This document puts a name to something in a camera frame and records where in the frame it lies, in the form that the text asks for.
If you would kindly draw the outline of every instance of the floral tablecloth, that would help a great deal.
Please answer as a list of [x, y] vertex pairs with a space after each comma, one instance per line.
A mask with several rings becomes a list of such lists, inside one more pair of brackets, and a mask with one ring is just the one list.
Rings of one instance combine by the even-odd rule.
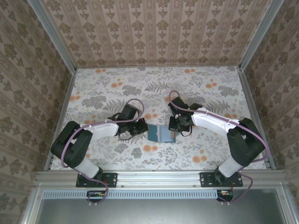
[[[220, 115], [250, 118], [236, 67], [164, 67], [80, 69], [72, 90], [64, 125], [102, 121], [120, 112], [125, 102], [138, 98], [145, 105], [149, 124], [167, 125], [170, 112], [162, 96], [180, 83], [189, 102], [202, 104]], [[138, 102], [132, 102], [141, 108]], [[147, 133], [122, 141], [117, 137], [92, 140], [86, 156], [104, 170], [215, 169], [230, 155], [226, 138], [203, 127], [175, 143], [155, 143]], [[264, 162], [250, 169], [265, 169]], [[51, 169], [62, 169], [55, 157]]]

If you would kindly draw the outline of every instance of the wall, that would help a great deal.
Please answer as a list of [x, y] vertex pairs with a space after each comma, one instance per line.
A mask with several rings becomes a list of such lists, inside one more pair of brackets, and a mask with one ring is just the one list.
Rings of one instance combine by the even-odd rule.
[[299, 1], [285, 0], [245, 70], [278, 169], [299, 203]]
[[0, 1], [0, 223], [17, 223], [43, 170], [70, 73], [26, 0]]
[[269, 0], [42, 0], [77, 67], [238, 64]]

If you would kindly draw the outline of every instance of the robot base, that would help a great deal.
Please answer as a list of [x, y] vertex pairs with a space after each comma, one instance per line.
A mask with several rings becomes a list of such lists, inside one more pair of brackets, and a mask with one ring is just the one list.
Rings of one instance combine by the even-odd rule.
[[[216, 182], [214, 172], [203, 172], [199, 174], [200, 184], [202, 188], [210, 187], [220, 187]], [[231, 177], [227, 178], [225, 182], [222, 183], [221, 187], [243, 187], [242, 177], [238, 173], [234, 173]]]
[[[116, 188], [117, 173], [102, 173], [100, 180], [106, 183], [108, 187]], [[76, 187], [77, 188], [104, 188], [105, 186], [98, 182], [90, 181], [84, 178], [83, 176], [81, 176], [80, 174], [78, 174]]]

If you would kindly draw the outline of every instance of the blue object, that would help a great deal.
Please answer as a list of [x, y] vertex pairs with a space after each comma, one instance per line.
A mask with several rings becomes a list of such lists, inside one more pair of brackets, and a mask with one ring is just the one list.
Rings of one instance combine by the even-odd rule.
[[176, 135], [168, 130], [168, 125], [149, 125], [148, 140], [159, 143], [173, 143], [176, 142]]

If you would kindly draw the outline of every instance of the aluminum frame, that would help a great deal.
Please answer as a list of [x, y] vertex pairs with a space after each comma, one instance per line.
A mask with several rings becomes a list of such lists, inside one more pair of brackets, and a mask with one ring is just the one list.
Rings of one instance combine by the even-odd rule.
[[[229, 188], [202, 188], [199, 173], [211, 172], [211, 170], [192, 171], [105, 171], [118, 174], [118, 190], [172, 190], [172, 189], [229, 189]], [[287, 188], [282, 170], [243, 170], [242, 173], [249, 175], [254, 184], [253, 189], [276, 189], [279, 202], [288, 224], [298, 223], [291, 194]], [[43, 199], [43, 192], [50, 189], [78, 190], [76, 188], [77, 173], [72, 170], [52, 170], [37, 172], [34, 190], [27, 205], [23, 224], [35, 224]], [[243, 179], [243, 187], [246, 189], [250, 180]], [[104, 188], [80, 188], [103, 190]]]
[[[250, 87], [245, 75], [245, 71], [242, 69], [238, 70], [239, 79], [243, 88], [244, 96], [247, 102], [247, 106], [251, 115], [251, 119], [253, 123], [256, 125], [256, 128], [258, 129], [259, 133], [261, 134], [262, 138], [265, 140], [266, 144], [268, 145], [268, 141], [265, 135], [265, 131], [263, 130], [262, 122], [260, 120], [260, 117], [257, 112], [256, 104], [254, 103], [254, 99], [252, 96], [252, 93], [250, 91]], [[268, 156], [268, 161], [270, 164], [271, 169], [276, 169], [272, 154]]]
[[239, 65], [242, 70], [246, 69], [283, 2], [284, 0], [273, 0], [270, 2], [262, 20], [256, 28], [256, 32], [254, 33], [243, 57], [240, 60]]
[[28, 0], [28, 2], [33, 8], [34, 12], [36, 13], [38, 20], [41, 22], [43, 28], [46, 30], [47, 34], [52, 40], [66, 67], [72, 75], [75, 74], [75, 62], [71, 57], [68, 49], [66, 48], [66, 45], [64, 44], [63, 40], [60, 38], [46, 10], [44, 9], [42, 2], [40, 0]]
[[[57, 126], [56, 126], [56, 129], [55, 129], [54, 135], [53, 135], [51, 145], [54, 143], [55, 139], [58, 137], [58, 135], [61, 132], [62, 125], [64, 123], [64, 118], [65, 118], [65, 115], [66, 115], [66, 110], [67, 110], [67, 107], [69, 105], [69, 101], [70, 101], [70, 98], [71, 98], [71, 92], [72, 92], [72, 89], [73, 89], [75, 81], [76, 81], [76, 76], [77, 76], [77, 74], [75, 73], [70, 78], [70, 83], [69, 83], [69, 86], [68, 86], [66, 94], [65, 94], [64, 103], [62, 104], [62, 108], [61, 108], [61, 111], [60, 111], [59, 119], [58, 119], [58, 122], [57, 122]], [[46, 164], [45, 164], [45, 167], [44, 167], [45, 171], [49, 170], [52, 159], [53, 159], [53, 154], [49, 151], [47, 161], [46, 161]]]

